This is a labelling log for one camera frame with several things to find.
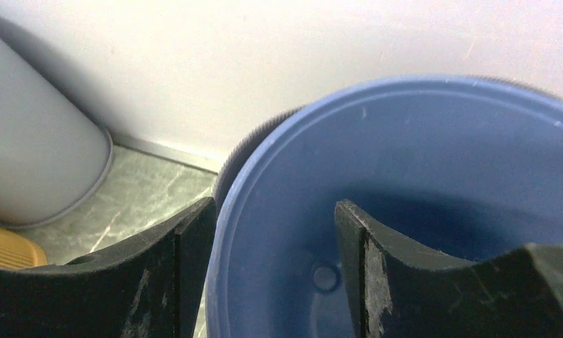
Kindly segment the dark grey mesh basket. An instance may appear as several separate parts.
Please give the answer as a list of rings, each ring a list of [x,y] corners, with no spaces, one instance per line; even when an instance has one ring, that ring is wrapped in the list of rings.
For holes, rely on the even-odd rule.
[[[537,93],[541,96],[546,96],[550,99],[563,103],[563,98],[560,95],[556,95],[553,92],[549,92],[548,90],[544,90],[525,82],[487,75],[453,75],[453,77],[483,80],[492,83],[506,84],[517,88],[523,88],[530,92]],[[276,114],[274,117],[266,120],[255,129],[253,129],[234,147],[234,150],[230,153],[229,157],[222,165],[217,181],[215,183],[215,187],[213,188],[213,198],[216,205],[216,213],[218,215],[222,210],[224,201],[237,175],[240,173],[246,161],[251,157],[252,153],[280,124],[282,124],[285,120],[299,112],[301,109],[309,106],[310,104],[311,102]]]

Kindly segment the blue plastic bucket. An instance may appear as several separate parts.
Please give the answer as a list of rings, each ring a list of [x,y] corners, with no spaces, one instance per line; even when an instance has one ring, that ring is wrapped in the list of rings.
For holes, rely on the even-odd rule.
[[[218,215],[210,337],[357,337],[334,222],[342,200],[475,263],[563,244],[563,103],[443,75],[361,84],[301,109],[252,153]]]

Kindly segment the light grey plastic bucket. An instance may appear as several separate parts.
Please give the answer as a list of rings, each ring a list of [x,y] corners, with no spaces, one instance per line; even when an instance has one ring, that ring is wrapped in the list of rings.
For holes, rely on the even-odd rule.
[[[0,38],[0,226],[63,217],[99,188],[112,159],[109,132]]]

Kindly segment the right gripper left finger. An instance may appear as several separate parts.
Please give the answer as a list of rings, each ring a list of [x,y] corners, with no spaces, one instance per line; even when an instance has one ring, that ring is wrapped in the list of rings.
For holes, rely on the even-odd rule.
[[[0,337],[192,337],[212,198],[65,265],[0,269]]]

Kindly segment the yellow mesh waste basket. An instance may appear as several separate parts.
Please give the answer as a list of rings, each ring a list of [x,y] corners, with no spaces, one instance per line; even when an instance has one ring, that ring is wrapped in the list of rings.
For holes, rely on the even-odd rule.
[[[46,254],[38,244],[0,227],[0,268],[20,270],[47,263]]]

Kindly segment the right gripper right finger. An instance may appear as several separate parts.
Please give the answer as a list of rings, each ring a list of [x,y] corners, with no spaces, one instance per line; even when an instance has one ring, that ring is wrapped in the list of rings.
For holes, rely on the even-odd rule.
[[[563,337],[563,244],[483,262],[425,246],[352,201],[334,210],[357,337]]]

